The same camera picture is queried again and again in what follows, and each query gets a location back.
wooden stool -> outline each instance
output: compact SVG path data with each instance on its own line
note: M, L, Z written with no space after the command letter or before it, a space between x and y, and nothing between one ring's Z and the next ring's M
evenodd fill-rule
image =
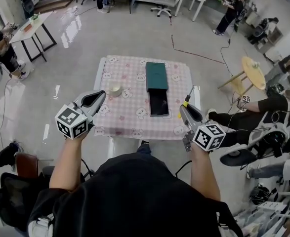
M251 58L243 57L242 67L244 71L240 72L238 75L231 77L227 82L218 87L218 89L229 84L230 82L235 92L240 96L245 95L253 86L257 87L258 89L265 89L266 81L264 78L264 74L260 67L256 65L256 63ZM242 74L246 74L246 76L240 79L239 76L241 76ZM251 85L247 89L245 89L243 86L243 80L245 80L246 78L248 78L251 82Z

blue jeans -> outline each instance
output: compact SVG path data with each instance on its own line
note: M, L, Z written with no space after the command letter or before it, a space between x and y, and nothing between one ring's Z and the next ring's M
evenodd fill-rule
M263 168L253 168L249 171L252 178L270 178L273 176L283 177L283 168L285 162L268 165Z
M144 143L144 144L140 145L140 147L137 149L136 153L150 155L151 150L150 150L149 145Z

gray pants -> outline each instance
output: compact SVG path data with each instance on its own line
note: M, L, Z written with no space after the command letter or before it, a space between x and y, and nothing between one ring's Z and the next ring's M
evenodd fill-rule
M285 79L285 74L281 70L280 65L277 64L273 67L273 69L270 70L269 73L265 75L266 88L276 85Z
M251 178L270 178L273 176L283 177L283 168L285 162L268 165L263 168L253 168L249 171Z

object on round table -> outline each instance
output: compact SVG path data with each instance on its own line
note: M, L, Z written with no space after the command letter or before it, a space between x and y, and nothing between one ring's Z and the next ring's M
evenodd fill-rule
M122 87L118 82L113 82L110 85L109 95L112 97L118 97L122 92Z

pink checkered tablecloth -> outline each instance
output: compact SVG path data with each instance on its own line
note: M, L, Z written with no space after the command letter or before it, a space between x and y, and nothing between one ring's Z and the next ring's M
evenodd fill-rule
M146 62L162 62L166 65L168 117L150 117ZM108 94L113 82L119 82L122 86L122 93L118 97ZM94 135L180 140L187 127L178 118L179 107L191 87L190 70L184 63L108 55L100 85L107 95L94 118Z

